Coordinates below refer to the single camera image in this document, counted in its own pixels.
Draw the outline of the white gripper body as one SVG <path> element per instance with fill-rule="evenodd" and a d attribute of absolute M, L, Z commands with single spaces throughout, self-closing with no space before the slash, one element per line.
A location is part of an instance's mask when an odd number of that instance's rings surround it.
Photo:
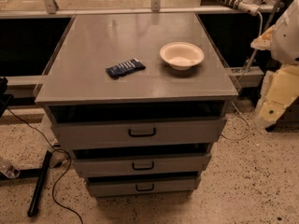
<path fill-rule="evenodd" d="M 284 64 L 276 72 L 267 71 L 256 107 L 255 123 L 263 128 L 276 124 L 298 97 L 298 65 Z"/>

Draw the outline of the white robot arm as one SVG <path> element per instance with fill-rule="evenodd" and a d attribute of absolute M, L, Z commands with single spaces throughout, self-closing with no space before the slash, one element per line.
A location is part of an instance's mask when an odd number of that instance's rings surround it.
<path fill-rule="evenodd" d="M 276 23 L 254 39 L 250 46 L 269 50 L 280 62 L 267 92 L 261 92 L 256 124 L 268 128 L 277 123 L 299 97 L 299 0 L 293 0 Z"/>

